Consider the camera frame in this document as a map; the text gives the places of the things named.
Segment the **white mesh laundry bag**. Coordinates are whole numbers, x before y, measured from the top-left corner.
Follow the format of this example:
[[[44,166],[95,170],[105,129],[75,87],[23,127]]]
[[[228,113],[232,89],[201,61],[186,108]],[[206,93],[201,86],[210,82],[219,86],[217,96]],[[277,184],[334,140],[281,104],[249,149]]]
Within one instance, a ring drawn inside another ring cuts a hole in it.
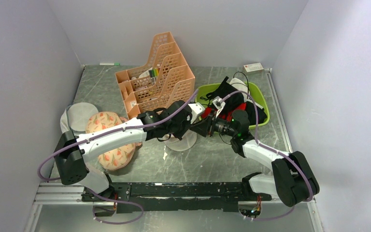
[[[182,139],[177,139],[173,135],[164,135],[161,138],[166,147],[174,151],[185,151],[190,149],[197,141],[197,134],[191,130],[188,130]]]

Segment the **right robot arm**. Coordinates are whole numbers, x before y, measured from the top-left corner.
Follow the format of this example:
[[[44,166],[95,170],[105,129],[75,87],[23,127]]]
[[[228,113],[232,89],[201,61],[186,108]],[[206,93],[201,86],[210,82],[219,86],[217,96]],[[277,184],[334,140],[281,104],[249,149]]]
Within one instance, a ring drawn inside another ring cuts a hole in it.
[[[305,155],[299,151],[283,152],[255,140],[249,123],[246,111],[235,110],[231,121],[209,114],[190,129],[204,137],[215,132],[230,136],[230,145],[236,154],[253,159],[272,171],[271,175],[253,174],[248,178],[248,183],[241,188],[245,199],[253,200],[264,193],[278,196],[288,207],[313,199],[320,192],[320,186]]]

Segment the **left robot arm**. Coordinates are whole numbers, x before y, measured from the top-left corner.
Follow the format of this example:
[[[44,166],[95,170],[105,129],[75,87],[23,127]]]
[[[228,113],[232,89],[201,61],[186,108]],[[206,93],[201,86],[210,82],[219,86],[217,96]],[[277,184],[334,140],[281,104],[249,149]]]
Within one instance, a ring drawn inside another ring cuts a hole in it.
[[[181,139],[203,113],[200,103],[179,100],[168,108],[143,112],[103,131],[80,135],[67,131],[61,135],[54,151],[60,181],[63,185],[78,183],[94,191],[102,201],[108,201],[114,196],[110,178],[90,168],[87,162],[124,145],[160,139],[168,134]]]

